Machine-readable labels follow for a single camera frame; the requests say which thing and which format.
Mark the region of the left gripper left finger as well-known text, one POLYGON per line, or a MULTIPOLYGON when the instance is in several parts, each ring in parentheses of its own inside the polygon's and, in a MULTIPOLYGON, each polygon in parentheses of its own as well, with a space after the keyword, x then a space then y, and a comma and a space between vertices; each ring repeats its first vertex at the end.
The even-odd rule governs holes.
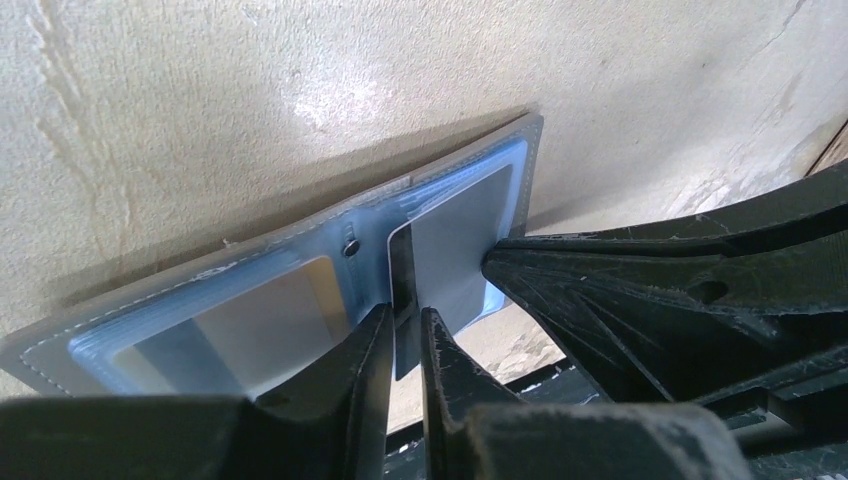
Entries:
POLYGON ((250 400, 35 398, 1 406, 5 479, 379 479, 394 316, 375 306, 340 344, 250 400))

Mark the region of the grey magnetic stripe card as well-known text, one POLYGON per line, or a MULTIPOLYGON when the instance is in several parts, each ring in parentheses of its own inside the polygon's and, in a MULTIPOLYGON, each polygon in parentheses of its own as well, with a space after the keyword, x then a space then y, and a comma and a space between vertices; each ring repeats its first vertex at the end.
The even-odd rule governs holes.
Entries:
POLYGON ((420 207, 391 233, 396 380, 420 362, 424 308, 437 310, 451 334, 503 308, 505 295, 484 278, 481 266, 512 226, 513 176, 510 165, 486 173, 420 207))

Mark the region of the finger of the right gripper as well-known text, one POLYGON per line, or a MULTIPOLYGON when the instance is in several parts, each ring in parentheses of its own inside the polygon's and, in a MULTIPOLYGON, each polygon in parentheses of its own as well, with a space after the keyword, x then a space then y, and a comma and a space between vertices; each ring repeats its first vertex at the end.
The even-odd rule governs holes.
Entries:
POLYGON ((611 401, 770 397, 796 438, 847 437, 845 163, 706 213, 507 239, 482 271, 611 401))

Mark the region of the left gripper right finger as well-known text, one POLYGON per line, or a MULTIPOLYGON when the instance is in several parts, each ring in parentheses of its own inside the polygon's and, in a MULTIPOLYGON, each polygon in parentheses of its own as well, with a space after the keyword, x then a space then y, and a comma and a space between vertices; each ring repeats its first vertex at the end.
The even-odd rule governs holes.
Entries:
POLYGON ((430 479, 748 479, 716 415, 691 404, 527 403, 421 312, 430 479))

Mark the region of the grey card holder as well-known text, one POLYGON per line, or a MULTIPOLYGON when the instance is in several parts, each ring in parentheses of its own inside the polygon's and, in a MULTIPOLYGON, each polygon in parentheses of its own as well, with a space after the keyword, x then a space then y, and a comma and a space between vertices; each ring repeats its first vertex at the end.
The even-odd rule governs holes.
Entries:
POLYGON ((522 235, 543 125, 523 115, 287 227, 21 328, 2 340, 1 367, 49 396, 257 397, 392 303, 387 242, 420 207, 510 165, 505 238, 522 235))

